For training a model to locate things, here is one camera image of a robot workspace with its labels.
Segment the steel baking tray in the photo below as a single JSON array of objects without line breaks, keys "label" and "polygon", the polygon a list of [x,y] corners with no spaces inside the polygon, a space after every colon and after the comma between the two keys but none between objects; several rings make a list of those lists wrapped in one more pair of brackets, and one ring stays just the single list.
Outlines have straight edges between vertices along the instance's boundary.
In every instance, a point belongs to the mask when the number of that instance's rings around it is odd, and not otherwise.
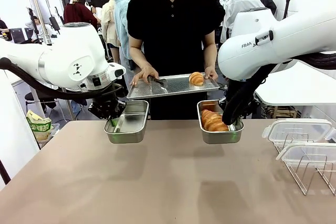
[{"label": "steel baking tray", "polygon": [[219,85],[213,79],[205,79],[202,86],[195,86],[189,83],[190,74],[180,74],[175,76],[161,77],[160,79],[167,80],[168,93],[153,94],[150,89],[150,84],[145,83],[142,79],[138,81],[136,86],[132,86],[127,98],[130,100],[139,100],[147,98],[158,98],[172,95],[191,94],[215,91],[219,89]]}]

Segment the black chair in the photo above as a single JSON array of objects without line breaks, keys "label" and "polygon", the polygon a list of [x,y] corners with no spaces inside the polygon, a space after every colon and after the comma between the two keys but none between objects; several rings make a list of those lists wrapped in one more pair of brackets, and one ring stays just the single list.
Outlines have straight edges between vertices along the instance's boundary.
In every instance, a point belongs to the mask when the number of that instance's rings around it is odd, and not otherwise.
[{"label": "black chair", "polygon": [[[60,102],[57,98],[52,98],[46,94],[43,94],[39,91],[36,92],[36,96],[38,98],[38,105],[37,108],[40,106],[41,109],[43,110],[44,113],[47,112],[47,109],[50,109],[50,115],[52,114],[52,112],[54,112],[56,110],[56,107],[58,106],[60,109],[60,115],[61,115],[61,119],[59,121],[64,121],[64,122],[68,122],[65,114],[61,108]],[[36,104],[35,103],[35,97],[33,96],[33,94],[27,93],[24,96],[25,99],[25,111],[28,112],[29,106],[32,104]]]}]

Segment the seated background person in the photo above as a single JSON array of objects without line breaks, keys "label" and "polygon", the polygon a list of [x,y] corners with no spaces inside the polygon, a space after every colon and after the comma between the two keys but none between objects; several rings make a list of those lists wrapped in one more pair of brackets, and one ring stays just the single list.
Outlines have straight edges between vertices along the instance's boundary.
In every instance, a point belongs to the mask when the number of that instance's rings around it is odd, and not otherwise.
[{"label": "seated background person", "polygon": [[36,33],[35,31],[33,32],[33,35],[31,37],[32,42],[36,42],[38,39],[43,40],[44,39],[43,38],[44,34],[48,34],[49,36],[52,35],[52,31],[51,31],[50,27],[48,27],[47,25],[45,26],[46,33],[44,32],[43,26],[41,25],[41,23],[39,21],[39,18],[37,16],[33,16],[33,19],[34,19],[34,22],[35,22],[38,33]]}]

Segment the mannequin in light blue shirt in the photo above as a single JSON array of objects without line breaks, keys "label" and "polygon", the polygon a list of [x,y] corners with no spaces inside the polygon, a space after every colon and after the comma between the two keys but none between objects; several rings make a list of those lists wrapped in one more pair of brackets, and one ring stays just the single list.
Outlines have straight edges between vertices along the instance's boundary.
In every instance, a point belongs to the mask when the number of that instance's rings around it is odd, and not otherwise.
[{"label": "mannequin in light blue shirt", "polygon": [[114,0],[114,21],[115,28],[120,42],[120,47],[122,49],[123,56],[131,60],[130,55],[130,45],[129,45],[129,35],[128,35],[128,21],[127,21],[127,10],[130,0]]}]

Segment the person left hand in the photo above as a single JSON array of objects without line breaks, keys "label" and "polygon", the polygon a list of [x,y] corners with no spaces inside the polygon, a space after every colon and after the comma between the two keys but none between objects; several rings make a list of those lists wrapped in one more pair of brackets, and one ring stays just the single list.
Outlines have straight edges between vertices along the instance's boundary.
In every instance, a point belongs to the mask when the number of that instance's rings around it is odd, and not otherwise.
[{"label": "person left hand", "polygon": [[215,66],[209,66],[209,67],[206,67],[205,68],[205,76],[204,76],[205,79],[213,79],[214,81],[217,81],[218,79],[218,74],[215,70]]}]

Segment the green snack bag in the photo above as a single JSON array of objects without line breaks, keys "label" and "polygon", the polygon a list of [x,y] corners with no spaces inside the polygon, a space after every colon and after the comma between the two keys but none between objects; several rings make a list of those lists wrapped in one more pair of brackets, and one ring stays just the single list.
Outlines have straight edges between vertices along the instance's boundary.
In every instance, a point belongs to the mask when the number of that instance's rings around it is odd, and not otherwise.
[{"label": "green snack bag", "polygon": [[42,118],[31,110],[26,114],[27,122],[37,141],[45,141],[49,138],[53,126],[50,118]]}]

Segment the mannequin in maroon garment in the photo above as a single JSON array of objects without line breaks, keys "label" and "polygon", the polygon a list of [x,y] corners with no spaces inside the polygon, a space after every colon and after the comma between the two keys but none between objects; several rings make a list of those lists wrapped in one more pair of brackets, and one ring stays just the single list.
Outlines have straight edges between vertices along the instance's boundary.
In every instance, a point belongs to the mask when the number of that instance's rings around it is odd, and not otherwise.
[{"label": "mannequin in maroon garment", "polygon": [[85,7],[79,0],[70,0],[64,8],[64,22],[84,22],[91,24],[95,30],[98,30],[98,21],[93,13]]}]

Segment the person torso black shirt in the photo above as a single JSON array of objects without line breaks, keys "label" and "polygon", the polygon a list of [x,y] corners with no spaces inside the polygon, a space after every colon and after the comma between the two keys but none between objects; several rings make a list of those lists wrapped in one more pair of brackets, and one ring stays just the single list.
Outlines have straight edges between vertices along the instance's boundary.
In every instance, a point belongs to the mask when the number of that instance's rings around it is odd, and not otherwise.
[{"label": "person torso black shirt", "polygon": [[224,18],[217,0],[130,0],[130,47],[142,50],[161,76],[202,72],[204,46],[215,43]]}]

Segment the person left forearm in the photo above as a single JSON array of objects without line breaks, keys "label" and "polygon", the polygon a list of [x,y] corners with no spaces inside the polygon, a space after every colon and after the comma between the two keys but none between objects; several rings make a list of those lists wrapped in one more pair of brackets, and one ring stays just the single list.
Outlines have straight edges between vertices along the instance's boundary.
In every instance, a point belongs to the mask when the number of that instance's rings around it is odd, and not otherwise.
[{"label": "person left forearm", "polygon": [[217,47],[215,43],[204,46],[204,63],[205,68],[215,67],[217,59]]}]

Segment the person right hand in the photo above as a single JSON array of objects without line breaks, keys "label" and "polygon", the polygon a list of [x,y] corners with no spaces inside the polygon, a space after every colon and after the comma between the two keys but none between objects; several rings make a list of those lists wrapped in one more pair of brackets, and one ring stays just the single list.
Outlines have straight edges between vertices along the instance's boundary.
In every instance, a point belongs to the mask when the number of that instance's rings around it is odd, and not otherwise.
[{"label": "person right hand", "polygon": [[149,83],[148,77],[159,78],[158,72],[151,66],[145,66],[139,73],[135,74],[130,85],[136,86],[140,79],[143,79],[145,83]]}]

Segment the steel rectangular container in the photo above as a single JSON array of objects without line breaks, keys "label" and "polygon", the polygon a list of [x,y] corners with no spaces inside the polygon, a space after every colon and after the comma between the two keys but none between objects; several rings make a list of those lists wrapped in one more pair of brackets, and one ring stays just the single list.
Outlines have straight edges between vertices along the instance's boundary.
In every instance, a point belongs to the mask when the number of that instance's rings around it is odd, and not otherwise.
[{"label": "steel rectangular container", "polygon": [[147,101],[127,101],[116,127],[112,127],[110,120],[104,126],[109,141],[113,144],[140,143],[144,138],[148,111]]},{"label": "steel rectangular container", "polygon": [[224,131],[224,132],[209,132],[204,129],[204,125],[202,125],[201,122],[201,113],[204,109],[217,112],[221,116],[223,115],[224,111],[223,109],[219,106],[218,100],[205,100],[205,101],[200,101],[197,104],[197,112],[198,112],[198,121],[199,121],[199,126],[202,131],[202,137],[203,141],[207,144],[228,144],[228,143],[237,143],[240,140],[242,130],[240,131],[231,131],[230,126],[228,125],[229,131]]}]

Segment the clear plastic latch lid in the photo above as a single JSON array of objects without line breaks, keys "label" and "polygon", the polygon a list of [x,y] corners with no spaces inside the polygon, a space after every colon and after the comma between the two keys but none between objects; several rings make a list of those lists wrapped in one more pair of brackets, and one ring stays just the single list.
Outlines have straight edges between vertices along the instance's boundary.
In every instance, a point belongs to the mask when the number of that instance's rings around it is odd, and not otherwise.
[{"label": "clear plastic latch lid", "polygon": [[336,143],[291,143],[276,157],[290,165],[336,165]]},{"label": "clear plastic latch lid", "polygon": [[262,137],[276,144],[319,142],[336,136],[336,127],[325,119],[278,119],[267,126]]}]

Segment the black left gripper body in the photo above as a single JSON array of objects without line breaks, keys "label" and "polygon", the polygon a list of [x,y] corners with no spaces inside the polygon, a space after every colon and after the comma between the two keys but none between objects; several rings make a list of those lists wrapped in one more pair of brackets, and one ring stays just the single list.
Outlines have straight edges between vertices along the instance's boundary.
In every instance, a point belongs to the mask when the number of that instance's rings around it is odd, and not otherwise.
[{"label": "black left gripper body", "polygon": [[126,103],[117,98],[93,99],[88,111],[99,119],[119,118],[126,107]]}]

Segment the mannequin in white coat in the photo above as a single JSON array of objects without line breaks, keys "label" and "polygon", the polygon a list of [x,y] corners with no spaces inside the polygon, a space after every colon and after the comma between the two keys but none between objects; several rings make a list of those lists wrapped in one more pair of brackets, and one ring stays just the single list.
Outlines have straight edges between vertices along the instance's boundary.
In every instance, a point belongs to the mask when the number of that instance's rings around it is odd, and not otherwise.
[{"label": "mannequin in white coat", "polygon": [[261,0],[228,0],[220,42],[223,44],[231,37],[259,31],[271,16],[271,10]]}]

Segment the white side table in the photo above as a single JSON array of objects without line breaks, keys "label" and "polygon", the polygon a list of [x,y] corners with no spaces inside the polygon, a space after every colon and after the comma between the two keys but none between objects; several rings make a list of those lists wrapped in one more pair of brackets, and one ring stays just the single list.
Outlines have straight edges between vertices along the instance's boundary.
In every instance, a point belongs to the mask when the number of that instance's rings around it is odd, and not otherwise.
[{"label": "white side table", "polygon": [[303,118],[326,118],[336,122],[336,79],[297,62],[289,69],[272,73],[256,90],[266,105],[294,106]]}]

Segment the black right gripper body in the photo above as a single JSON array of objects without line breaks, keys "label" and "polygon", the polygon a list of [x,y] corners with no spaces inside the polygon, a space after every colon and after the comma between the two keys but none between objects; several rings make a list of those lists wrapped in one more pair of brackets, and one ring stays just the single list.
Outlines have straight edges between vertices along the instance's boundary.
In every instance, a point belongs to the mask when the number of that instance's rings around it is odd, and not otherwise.
[{"label": "black right gripper body", "polygon": [[253,96],[251,100],[248,102],[248,104],[246,105],[246,107],[244,108],[243,118],[247,119],[248,116],[252,116],[253,114],[256,114],[259,107],[260,107],[259,99]]}]

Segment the mannequin in beige shirt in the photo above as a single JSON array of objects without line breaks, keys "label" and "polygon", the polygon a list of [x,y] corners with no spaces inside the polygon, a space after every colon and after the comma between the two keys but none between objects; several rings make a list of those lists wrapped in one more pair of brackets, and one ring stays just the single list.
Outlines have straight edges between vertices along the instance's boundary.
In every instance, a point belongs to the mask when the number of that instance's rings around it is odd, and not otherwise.
[{"label": "mannequin in beige shirt", "polygon": [[114,0],[109,0],[103,5],[101,12],[101,28],[105,42],[107,44],[112,44],[115,47],[119,47],[120,42],[118,40],[114,22],[114,7]]}]

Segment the steel tongs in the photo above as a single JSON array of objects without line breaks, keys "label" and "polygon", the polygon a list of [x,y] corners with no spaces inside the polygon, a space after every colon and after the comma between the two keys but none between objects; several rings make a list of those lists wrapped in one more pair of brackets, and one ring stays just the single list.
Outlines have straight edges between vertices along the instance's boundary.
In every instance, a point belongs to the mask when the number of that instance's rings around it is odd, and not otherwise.
[{"label": "steel tongs", "polygon": [[148,81],[150,84],[150,89],[153,94],[164,94],[168,93],[167,90],[167,80],[166,79],[157,79],[153,76],[148,76]]}]

